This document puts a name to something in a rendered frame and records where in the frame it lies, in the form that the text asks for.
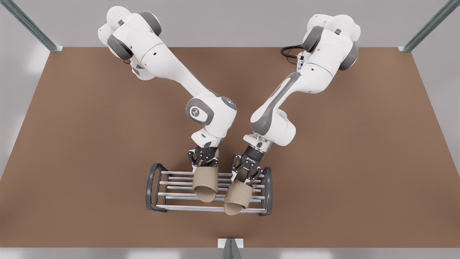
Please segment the beige slipper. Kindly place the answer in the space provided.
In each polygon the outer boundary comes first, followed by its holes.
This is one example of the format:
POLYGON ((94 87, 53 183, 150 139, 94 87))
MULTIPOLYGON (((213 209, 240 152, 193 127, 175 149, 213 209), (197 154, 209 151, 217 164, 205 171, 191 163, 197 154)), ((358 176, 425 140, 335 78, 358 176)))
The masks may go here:
POLYGON ((250 182, 245 183, 247 175, 248 170, 242 169, 230 183, 224 200, 224 212, 227 215, 236 215, 242 209, 248 208, 253 193, 253 186, 250 182))
POLYGON ((205 166, 205 163, 200 161, 194 169, 192 189, 197 195, 197 198, 205 203, 214 201, 219 184, 218 166, 205 166))

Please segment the grey metal shoe rack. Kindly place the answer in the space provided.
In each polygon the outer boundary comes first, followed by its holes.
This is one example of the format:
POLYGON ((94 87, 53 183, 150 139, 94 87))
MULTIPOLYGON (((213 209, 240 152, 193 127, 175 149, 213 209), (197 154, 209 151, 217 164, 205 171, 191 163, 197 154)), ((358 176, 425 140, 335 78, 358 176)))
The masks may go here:
MULTIPOLYGON (((220 173, 218 192, 213 202, 206 205, 194 193, 193 172, 168 172, 160 164, 152 165, 148 174, 145 204, 149 210, 167 212, 168 210, 190 210, 223 213, 225 195, 231 181, 231 173, 220 173)), ((241 213, 256 213, 268 216, 273 208, 273 184, 270 167, 263 169, 263 174, 252 181, 253 195, 249 207, 241 213)))

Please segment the silver frame post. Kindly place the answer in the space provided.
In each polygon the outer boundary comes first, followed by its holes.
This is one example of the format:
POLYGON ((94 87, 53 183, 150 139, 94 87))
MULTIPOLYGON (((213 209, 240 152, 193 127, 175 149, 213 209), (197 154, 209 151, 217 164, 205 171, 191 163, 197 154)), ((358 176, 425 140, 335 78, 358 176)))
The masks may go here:
POLYGON ((63 51, 64 47, 57 46, 13 0, 0 0, 0 4, 49 51, 63 51))
POLYGON ((447 18, 457 7, 460 0, 448 0, 447 3, 406 43, 398 46, 398 51, 413 51, 442 21, 447 18))
POLYGON ((221 259, 242 259, 239 249, 244 247, 243 238, 219 238, 217 240, 217 247, 223 249, 221 259))

